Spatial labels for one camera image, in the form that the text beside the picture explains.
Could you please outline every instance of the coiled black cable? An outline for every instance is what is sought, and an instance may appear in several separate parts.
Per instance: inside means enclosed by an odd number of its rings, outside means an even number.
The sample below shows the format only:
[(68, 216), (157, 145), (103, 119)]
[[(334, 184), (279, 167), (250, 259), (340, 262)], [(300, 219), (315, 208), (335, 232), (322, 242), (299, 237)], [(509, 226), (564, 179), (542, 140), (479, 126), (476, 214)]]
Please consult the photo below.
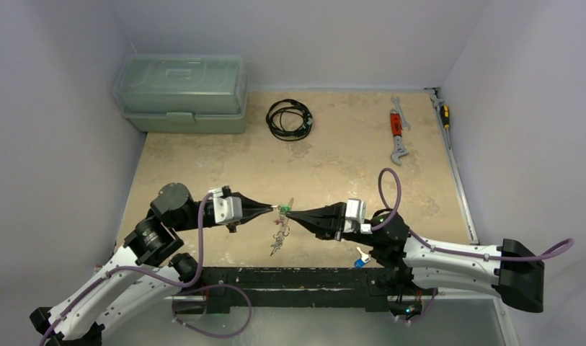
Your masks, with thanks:
[[(278, 106), (280, 106), (282, 103), (290, 103), (291, 105), (278, 108)], [(282, 125), (282, 116), (287, 113), (301, 117), (303, 120), (301, 125), (299, 125), (295, 130), (286, 130)], [(279, 124), (276, 124), (276, 117), (279, 118)], [(267, 115), (265, 115), (265, 122), (270, 128), (270, 132), (274, 135), (274, 137), (285, 142), (300, 141), (307, 137), (310, 134), (313, 121), (314, 119), (312, 118), (310, 109), (295, 99), (282, 99), (274, 103), (272, 107), (270, 107), (270, 110), (267, 111)]]

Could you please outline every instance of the beige work surface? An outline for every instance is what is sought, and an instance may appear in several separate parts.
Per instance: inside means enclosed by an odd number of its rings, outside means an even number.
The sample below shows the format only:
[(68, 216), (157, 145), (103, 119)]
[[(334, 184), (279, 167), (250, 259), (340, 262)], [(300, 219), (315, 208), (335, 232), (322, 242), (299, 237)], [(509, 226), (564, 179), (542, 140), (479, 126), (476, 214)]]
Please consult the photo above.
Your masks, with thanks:
[[(441, 132), (430, 99), (424, 93), (400, 93), (401, 107), (412, 126), (403, 132), (409, 155), (394, 165), (394, 141), (385, 92), (251, 92), (247, 129), (238, 135), (149, 133), (129, 194), (118, 244), (146, 216), (149, 203), (167, 183), (185, 184), (195, 200), (214, 187), (263, 203), (288, 203), (307, 210), (360, 198), (368, 217), (381, 209), (377, 179), (392, 167), (402, 181), (399, 213), (416, 232), (435, 240), (468, 244), (466, 224), (458, 204)], [(309, 137), (286, 143), (272, 136), (265, 114), (273, 102), (294, 98), (314, 115)], [(392, 177), (384, 189), (391, 203), (396, 197)], [(238, 226), (230, 234), (223, 227), (206, 229), (205, 265), (242, 267), (352, 267), (356, 243), (321, 241), (290, 221), (290, 235), (270, 257), (278, 231), (276, 213)], [(179, 252), (197, 256), (197, 231), (179, 233), (185, 245)]]

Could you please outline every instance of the screwdriver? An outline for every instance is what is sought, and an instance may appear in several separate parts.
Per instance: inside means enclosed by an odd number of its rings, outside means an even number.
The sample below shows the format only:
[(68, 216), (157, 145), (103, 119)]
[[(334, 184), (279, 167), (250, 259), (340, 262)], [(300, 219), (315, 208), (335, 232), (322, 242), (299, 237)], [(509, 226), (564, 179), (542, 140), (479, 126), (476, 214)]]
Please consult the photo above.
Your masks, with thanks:
[(441, 124), (445, 130), (445, 142), (448, 145), (448, 149), (452, 149), (450, 144), (450, 109), (448, 106), (441, 106), (441, 110), (439, 110), (439, 116), (441, 117)]

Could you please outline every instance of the screwdriver handle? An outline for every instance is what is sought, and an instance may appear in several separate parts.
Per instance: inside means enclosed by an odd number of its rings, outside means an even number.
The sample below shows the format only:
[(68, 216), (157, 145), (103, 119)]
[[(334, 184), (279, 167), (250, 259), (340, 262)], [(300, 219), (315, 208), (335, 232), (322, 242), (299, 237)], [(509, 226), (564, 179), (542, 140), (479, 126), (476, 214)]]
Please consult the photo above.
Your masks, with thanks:
[(393, 136), (401, 135), (401, 115), (399, 115), (395, 110), (390, 111), (390, 129), (392, 129)]
[(450, 109), (448, 106), (443, 105), (439, 110), (439, 116), (441, 117), (441, 123), (443, 124), (443, 128), (446, 130), (450, 128)]

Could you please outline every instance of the gray floor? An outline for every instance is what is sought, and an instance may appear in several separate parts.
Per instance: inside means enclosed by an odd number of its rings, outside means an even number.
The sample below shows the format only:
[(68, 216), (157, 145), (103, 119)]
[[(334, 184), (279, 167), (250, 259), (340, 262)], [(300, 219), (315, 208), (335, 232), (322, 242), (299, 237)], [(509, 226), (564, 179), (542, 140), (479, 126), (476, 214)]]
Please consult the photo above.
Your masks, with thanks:
[[(210, 332), (232, 332), (246, 319), (246, 308), (231, 314), (205, 315), (194, 325)], [(105, 346), (113, 345), (505, 345), (490, 299), (437, 300), (425, 319), (406, 327), (388, 313), (363, 309), (254, 308), (241, 335), (219, 340), (172, 323), (164, 301), (130, 320)]]

